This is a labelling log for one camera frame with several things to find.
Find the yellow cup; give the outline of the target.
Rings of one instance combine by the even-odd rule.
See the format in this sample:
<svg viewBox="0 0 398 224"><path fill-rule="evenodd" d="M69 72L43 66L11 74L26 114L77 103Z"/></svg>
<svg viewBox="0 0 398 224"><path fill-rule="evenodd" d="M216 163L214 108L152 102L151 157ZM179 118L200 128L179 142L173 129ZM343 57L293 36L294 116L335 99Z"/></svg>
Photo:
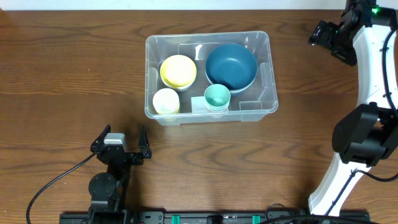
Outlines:
<svg viewBox="0 0 398 224"><path fill-rule="evenodd" d="M164 120L166 121L166 122L169 122L169 123L171 123L171 122L174 122L174 121L176 121L178 118L176 117L176 114L168 114L165 118L164 118Z"/></svg>
<svg viewBox="0 0 398 224"><path fill-rule="evenodd" d="M180 106L176 106L173 109L162 106L160 108L156 108L155 110L158 114L178 114L180 112Z"/></svg>

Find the dark blue bowl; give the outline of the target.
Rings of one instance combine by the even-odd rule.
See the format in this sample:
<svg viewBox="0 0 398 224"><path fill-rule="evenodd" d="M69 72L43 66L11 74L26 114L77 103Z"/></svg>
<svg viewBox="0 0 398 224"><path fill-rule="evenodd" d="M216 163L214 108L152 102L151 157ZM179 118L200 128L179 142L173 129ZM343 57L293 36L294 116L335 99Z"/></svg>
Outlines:
<svg viewBox="0 0 398 224"><path fill-rule="evenodd" d="M210 93L217 93L221 95L231 95L231 96L238 96L242 94L244 91L248 90L250 85L245 86L244 88L238 90L229 90L226 86L221 84L213 84L210 85L206 90Z"/></svg>
<svg viewBox="0 0 398 224"><path fill-rule="evenodd" d="M252 72L257 74L257 60L247 48L238 44L216 47L205 62L205 72Z"/></svg>

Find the white small bowl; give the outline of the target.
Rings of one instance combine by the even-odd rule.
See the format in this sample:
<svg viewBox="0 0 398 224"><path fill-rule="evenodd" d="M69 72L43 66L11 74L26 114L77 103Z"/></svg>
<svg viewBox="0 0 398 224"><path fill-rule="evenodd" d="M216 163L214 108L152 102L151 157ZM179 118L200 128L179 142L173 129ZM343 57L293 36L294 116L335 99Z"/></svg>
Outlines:
<svg viewBox="0 0 398 224"><path fill-rule="evenodd" d="M171 88L175 91L186 91L188 90L195 81L190 82L189 84L185 85L185 86L175 86L172 85L167 79L162 78L162 82L164 83L165 86L167 86L168 88Z"/></svg>

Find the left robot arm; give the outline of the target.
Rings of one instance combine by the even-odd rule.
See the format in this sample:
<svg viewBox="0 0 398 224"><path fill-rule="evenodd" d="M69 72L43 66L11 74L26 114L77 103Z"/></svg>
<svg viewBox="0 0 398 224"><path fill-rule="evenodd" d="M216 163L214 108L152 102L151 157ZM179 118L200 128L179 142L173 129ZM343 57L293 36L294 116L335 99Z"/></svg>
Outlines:
<svg viewBox="0 0 398 224"><path fill-rule="evenodd" d="M89 224L137 223L135 212L125 208L125 199L131 167L140 166L144 159L152 157L152 150L143 127L139 137L139 151L127 152L126 137L123 133L112 133L107 125L93 141L90 151L97 159L107 165L107 171L96 174L89 183L91 195Z"/></svg>

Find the light blue cup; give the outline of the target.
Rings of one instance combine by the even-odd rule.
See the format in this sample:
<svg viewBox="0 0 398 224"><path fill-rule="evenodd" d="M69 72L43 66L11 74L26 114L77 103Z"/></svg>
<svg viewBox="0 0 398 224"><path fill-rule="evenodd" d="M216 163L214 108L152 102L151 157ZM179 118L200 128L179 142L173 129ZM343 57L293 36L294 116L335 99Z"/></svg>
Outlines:
<svg viewBox="0 0 398 224"><path fill-rule="evenodd" d="M212 105L205 105L209 111L219 112L219 111L226 111L229 105L224 106L212 106Z"/></svg>

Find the yellow small bowl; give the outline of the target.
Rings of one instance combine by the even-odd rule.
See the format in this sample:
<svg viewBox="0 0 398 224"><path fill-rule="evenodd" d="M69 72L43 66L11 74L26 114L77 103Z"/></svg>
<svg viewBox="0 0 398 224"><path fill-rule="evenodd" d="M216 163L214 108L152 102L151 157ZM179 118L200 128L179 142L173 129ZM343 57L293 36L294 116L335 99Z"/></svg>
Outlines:
<svg viewBox="0 0 398 224"><path fill-rule="evenodd" d="M167 85L181 88L195 81L197 68L189 57L173 55L165 59L160 66L160 76Z"/></svg>

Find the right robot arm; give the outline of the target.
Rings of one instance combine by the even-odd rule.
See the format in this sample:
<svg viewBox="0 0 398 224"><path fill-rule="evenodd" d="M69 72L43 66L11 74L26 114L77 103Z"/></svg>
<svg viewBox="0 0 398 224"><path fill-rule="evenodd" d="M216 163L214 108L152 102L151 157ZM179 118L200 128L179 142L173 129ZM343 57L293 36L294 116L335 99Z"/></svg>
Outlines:
<svg viewBox="0 0 398 224"><path fill-rule="evenodd" d="M376 0L347 1L339 24L320 21L308 42L358 67L355 109L335 126L334 156L308 198L312 215L337 217L356 183L397 148L396 10Z"/></svg>

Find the cream white cup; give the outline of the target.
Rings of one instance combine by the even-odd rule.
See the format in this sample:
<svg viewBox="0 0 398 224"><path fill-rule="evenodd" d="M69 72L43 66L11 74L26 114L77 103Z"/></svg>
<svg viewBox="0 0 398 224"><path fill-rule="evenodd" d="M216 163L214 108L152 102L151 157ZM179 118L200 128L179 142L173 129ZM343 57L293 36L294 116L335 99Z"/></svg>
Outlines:
<svg viewBox="0 0 398 224"><path fill-rule="evenodd" d="M155 109L162 106L173 109L176 106L180 106L180 100L175 90L163 88L155 93L152 104Z"/></svg>

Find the light grey small bowl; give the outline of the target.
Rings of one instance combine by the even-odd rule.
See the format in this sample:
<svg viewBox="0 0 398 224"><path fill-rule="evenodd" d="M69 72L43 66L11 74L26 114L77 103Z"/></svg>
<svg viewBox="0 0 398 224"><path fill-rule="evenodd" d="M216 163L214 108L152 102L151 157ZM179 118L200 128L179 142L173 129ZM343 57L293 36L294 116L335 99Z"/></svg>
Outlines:
<svg viewBox="0 0 398 224"><path fill-rule="evenodd" d="M191 87L191 85L187 85L187 86L181 86L181 87L175 87L174 90L175 91L186 91Z"/></svg>

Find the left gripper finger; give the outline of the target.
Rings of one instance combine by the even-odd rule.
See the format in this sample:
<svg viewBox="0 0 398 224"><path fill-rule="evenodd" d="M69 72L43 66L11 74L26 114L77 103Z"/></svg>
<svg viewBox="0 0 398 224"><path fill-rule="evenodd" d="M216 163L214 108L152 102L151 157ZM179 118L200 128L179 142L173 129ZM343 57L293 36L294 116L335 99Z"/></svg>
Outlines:
<svg viewBox="0 0 398 224"><path fill-rule="evenodd" d="M141 134L139 138L139 149L144 159L152 158L152 149L150 148L149 145L145 126L143 126L141 129Z"/></svg>
<svg viewBox="0 0 398 224"><path fill-rule="evenodd" d="M101 134L91 143L90 151L91 152L101 152L106 144L104 143L104 139L108 133L111 131L111 126L109 124L106 125Z"/></svg>

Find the pink cup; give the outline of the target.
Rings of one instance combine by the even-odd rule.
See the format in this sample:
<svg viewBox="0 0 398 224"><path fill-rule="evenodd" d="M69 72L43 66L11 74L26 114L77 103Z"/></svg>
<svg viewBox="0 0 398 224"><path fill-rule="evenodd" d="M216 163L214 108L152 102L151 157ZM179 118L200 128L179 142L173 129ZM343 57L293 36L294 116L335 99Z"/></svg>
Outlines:
<svg viewBox="0 0 398 224"><path fill-rule="evenodd" d="M224 116L224 111L215 111L211 117L214 119L218 119L221 118L222 116Z"/></svg>

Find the beige large bowl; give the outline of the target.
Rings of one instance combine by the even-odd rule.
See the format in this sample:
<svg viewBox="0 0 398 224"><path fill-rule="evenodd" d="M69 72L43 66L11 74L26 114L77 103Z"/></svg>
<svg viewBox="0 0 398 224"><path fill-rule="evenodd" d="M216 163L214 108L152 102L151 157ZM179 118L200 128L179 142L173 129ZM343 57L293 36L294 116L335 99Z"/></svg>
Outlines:
<svg viewBox="0 0 398 224"><path fill-rule="evenodd" d="M209 83L224 85L229 90L238 90L252 85L256 79L256 74L252 72L205 72L205 74Z"/></svg>

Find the green cup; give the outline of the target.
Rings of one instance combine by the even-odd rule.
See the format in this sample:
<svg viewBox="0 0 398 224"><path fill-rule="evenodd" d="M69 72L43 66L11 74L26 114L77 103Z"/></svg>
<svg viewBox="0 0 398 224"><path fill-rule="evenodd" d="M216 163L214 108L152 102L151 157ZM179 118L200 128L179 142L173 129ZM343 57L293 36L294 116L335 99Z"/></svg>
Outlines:
<svg viewBox="0 0 398 224"><path fill-rule="evenodd" d="M205 90L204 97L209 105L212 106L224 106L228 105L231 99L231 95L221 95L217 93L210 93Z"/></svg>

